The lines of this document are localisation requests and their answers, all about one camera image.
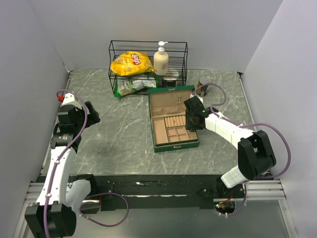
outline table surface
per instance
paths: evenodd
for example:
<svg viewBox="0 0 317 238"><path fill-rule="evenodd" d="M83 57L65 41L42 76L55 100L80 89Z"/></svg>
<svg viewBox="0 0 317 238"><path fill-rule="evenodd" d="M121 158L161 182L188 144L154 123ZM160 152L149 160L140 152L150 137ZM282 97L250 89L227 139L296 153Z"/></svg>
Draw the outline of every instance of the table surface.
<svg viewBox="0 0 317 238"><path fill-rule="evenodd" d="M101 122L84 130L71 174L223 174L237 164L236 149L217 134L197 131L197 148L154 153L147 95L113 96L108 70L75 70L69 89L91 101ZM226 117L251 123L250 111L236 72L189 70L186 85L197 85L210 76L227 95L217 107ZM211 88L205 107L222 102L223 95Z"/></svg>

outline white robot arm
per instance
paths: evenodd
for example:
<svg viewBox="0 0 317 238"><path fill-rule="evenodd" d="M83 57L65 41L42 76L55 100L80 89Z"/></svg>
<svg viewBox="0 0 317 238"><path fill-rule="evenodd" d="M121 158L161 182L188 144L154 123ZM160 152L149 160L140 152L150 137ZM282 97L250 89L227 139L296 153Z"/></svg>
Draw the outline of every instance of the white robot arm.
<svg viewBox="0 0 317 238"><path fill-rule="evenodd" d="M89 110L85 126L85 128L88 128L100 122L100 118L90 102L85 102L85 105ZM88 194L94 194L97 188L93 175L79 175L73 180L71 189L66 192L69 173L81 141L78 134L84 125L85 113L78 99L67 93L63 98L61 107L58 109L57 116L58 124L54 128L51 139L50 167L44 187L36 205L27 207L25 211L25 219L33 235L37 238L46 237L43 223L47 197L49 198L48 212L46 213L49 233L52 238L67 237L72 236L75 232L76 215L79 214L82 201ZM69 148L63 157L58 160L67 146ZM53 167L56 164L51 191L48 193Z"/></svg>
<svg viewBox="0 0 317 238"><path fill-rule="evenodd" d="M253 180L276 164L276 159L267 134L252 131L225 120L226 117L217 109L217 115L210 108L204 108L200 99L195 96L184 102L186 106L186 126L189 130L211 130L238 150L238 164L223 174L221 182L224 189Z"/></svg>

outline small bottle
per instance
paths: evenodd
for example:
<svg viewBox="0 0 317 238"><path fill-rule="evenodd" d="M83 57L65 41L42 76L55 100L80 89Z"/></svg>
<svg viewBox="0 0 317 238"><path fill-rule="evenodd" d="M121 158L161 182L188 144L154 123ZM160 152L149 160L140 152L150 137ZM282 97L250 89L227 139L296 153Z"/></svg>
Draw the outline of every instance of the small bottle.
<svg viewBox="0 0 317 238"><path fill-rule="evenodd" d="M166 75L168 68L168 53L164 49L164 41L160 41L158 45L160 46L158 51L154 54L154 73L157 75Z"/></svg>

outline red connector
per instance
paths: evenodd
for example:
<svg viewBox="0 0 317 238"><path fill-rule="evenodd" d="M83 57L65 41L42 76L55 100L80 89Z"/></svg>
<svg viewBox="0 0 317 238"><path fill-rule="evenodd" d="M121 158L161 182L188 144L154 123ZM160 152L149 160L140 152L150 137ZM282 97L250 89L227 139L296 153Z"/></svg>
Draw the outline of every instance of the red connector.
<svg viewBox="0 0 317 238"><path fill-rule="evenodd" d="M59 100L61 103L64 101L64 97L63 97L63 95L59 95L58 97L57 97L57 100Z"/></svg>

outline bag of chips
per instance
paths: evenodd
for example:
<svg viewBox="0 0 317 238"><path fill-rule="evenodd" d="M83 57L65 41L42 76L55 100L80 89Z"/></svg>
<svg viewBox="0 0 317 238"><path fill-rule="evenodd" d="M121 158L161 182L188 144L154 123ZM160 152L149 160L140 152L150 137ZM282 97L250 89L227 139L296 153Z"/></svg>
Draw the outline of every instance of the bag of chips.
<svg viewBox="0 0 317 238"><path fill-rule="evenodd" d="M146 53L128 51L111 63L111 70L119 76L152 72L153 66Z"/></svg>

